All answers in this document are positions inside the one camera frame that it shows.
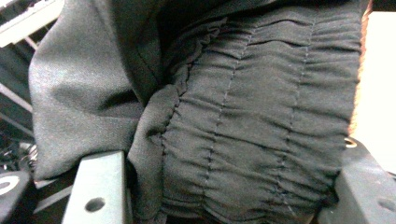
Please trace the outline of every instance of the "gray fabric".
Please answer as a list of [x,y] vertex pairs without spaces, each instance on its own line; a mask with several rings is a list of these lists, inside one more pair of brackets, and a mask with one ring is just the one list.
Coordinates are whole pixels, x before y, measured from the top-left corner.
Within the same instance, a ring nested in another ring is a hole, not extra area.
[[66,1],[30,70],[35,177],[124,150],[141,222],[301,222],[340,169],[360,53],[362,1],[313,2]]

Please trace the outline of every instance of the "bolt hole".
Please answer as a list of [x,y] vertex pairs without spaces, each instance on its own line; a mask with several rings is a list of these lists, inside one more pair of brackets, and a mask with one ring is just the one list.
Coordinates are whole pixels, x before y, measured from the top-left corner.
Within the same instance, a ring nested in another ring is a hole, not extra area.
[[9,183],[9,182],[0,183],[0,189],[5,189],[5,188],[8,187],[9,185],[11,185],[11,183]]
[[380,199],[378,199],[378,204],[381,207],[386,208],[391,212],[396,212],[396,204],[392,200],[380,198]]
[[103,198],[94,198],[91,199],[87,204],[85,205],[85,209],[88,212],[96,212],[99,211],[105,206],[105,199]]
[[346,147],[348,148],[353,148],[358,146],[358,144],[355,141],[353,141],[353,139],[351,138],[344,138],[344,140],[346,141]]

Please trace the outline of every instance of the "clothing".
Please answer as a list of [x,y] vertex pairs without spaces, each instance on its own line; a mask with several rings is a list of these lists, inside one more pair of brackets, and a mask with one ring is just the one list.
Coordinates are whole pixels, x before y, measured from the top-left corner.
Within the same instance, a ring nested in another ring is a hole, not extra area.
[[36,177],[124,150],[141,220],[314,213],[340,169],[363,2],[136,2],[66,2],[40,46]]

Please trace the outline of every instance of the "black fabric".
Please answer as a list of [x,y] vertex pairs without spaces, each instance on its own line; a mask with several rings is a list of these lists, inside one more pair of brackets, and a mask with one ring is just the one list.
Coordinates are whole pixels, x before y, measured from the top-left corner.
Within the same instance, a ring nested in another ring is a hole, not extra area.
[[166,1],[66,1],[30,71],[35,177],[124,150],[139,222],[304,222],[340,169],[361,4],[208,1],[166,30]]

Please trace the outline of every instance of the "gray cloth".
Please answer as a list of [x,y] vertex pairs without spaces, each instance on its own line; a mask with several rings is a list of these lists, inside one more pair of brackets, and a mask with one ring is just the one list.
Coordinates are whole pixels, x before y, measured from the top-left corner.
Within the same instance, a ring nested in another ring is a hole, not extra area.
[[35,177],[124,150],[141,220],[298,223],[340,169],[364,3],[190,2],[66,1],[30,71]]

